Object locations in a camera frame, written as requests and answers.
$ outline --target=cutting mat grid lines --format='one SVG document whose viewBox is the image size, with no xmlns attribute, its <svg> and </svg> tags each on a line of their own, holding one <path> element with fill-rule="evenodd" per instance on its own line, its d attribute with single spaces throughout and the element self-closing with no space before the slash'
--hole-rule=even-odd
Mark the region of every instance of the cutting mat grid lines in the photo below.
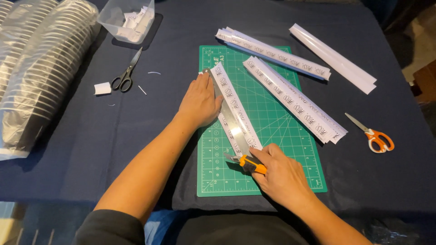
<svg viewBox="0 0 436 245">
<path fill-rule="evenodd" d="M 290 53 L 289 47 L 277 47 Z M 263 146 L 276 143 L 283 152 L 300 162 L 314 192 L 326 192 L 324 175 L 313 137 L 262 85 L 242 62 L 247 54 L 224 46 L 200 46 L 199 71 L 221 62 Z M 300 88 L 295 72 L 270 66 Z M 198 141 L 197 196 L 260 195 L 256 182 L 242 168 L 229 163 L 223 152 L 234 154 L 219 121 L 200 131 Z"/>
</svg>

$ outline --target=orange utility knife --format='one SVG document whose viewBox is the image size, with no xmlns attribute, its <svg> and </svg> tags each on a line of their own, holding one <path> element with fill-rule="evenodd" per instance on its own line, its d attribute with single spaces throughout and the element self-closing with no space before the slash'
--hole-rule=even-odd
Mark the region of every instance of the orange utility knife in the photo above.
<svg viewBox="0 0 436 245">
<path fill-rule="evenodd" d="M 263 165 L 259 159 L 255 157 L 250 157 L 247 155 L 244 155 L 242 157 L 239 156 L 232 156 L 227 153 L 223 153 L 224 156 L 236 163 L 239 163 L 239 165 L 244 169 L 245 172 L 253 172 L 256 171 L 261 174 L 266 174 L 266 167 Z"/>
</svg>

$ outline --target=table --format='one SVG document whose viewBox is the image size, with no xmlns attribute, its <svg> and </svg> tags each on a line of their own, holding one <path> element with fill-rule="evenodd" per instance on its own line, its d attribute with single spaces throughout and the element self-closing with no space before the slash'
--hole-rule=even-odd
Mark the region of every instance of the table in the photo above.
<svg viewBox="0 0 436 245">
<path fill-rule="evenodd" d="M 106 1 L 93 1 L 100 9 Z M 106 188 L 171 121 L 198 72 L 198 46 L 218 45 L 230 26 L 270 45 L 328 66 L 290 36 L 295 22 L 378 79 L 365 95 L 332 70 L 329 82 L 299 74 L 302 91 L 349 133 L 337 145 L 317 145 L 328 192 L 317 196 L 340 214 L 380 211 L 435 213 L 436 145 L 409 85 L 372 13 L 363 6 L 252 0 L 156 3 L 163 22 L 132 74 L 128 93 L 96 97 L 93 85 L 110 81 L 136 53 L 100 43 L 72 85 L 68 103 L 27 159 L 0 162 L 0 200 L 95 204 Z M 345 115 L 388 134 L 395 150 L 375 154 Z M 197 197 L 193 137 L 162 197 L 174 209 L 273 211 L 263 196 Z"/>
</svg>

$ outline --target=scissors handle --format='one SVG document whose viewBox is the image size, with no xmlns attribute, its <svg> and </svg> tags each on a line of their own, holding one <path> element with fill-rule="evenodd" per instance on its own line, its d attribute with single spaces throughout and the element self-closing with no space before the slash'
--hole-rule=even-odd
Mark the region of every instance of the scissors handle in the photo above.
<svg viewBox="0 0 436 245">
<path fill-rule="evenodd" d="M 368 137 L 368 144 L 369 144 L 369 148 L 375 152 L 375 153 L 385 153 L 386 151 L 390 151 L 393 150 L 395 145 L 394 142 L 392 141 L 391 138 L 389 138 L 389 136 L 387 136 L 386 134 L 379 132 L 379 131 L 375 131 L 373 129 L 368 129 L 369 132 L 365 132 L 366 136 Z M 380 139 L 379 136 L 383 136 L 385 139 L 387 139 L 388 143 L 389 143 L 389 147 L 386 144 L 386 142 L 384 142 L 382 139 Z M 376 143 L 378 145 L 378 147 L 380 147 L 379 150 L 376 150 L 372 147 L 372 143 Z"/>
<path fill-rule="evenodd" d="M 112 80 L 110 87 L 112 90 L 119 89 L 121 92 L 125 93 L 130 90 L 132 85 L 133 85 L 132 79 L 130 78 L 127 71 L 125 71 L 121 76 L 118 76 Z"/>
</svg>

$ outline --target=clear plastic box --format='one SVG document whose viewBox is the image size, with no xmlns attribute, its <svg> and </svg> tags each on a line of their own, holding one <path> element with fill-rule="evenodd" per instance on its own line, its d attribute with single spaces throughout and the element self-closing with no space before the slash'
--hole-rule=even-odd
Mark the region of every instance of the clear plastic box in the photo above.
<svg viewBox="0 0 436 245">
<path fill-rule="evenodd" d="M 141 21 L 134 28 L 123 27 L 125 13 L 139 13 L 147 7 Z M 154 20 L 154 0 L 109 0 L 97 21 L 117 40 L 140 44 L 147 35 Z"/>
</svg>

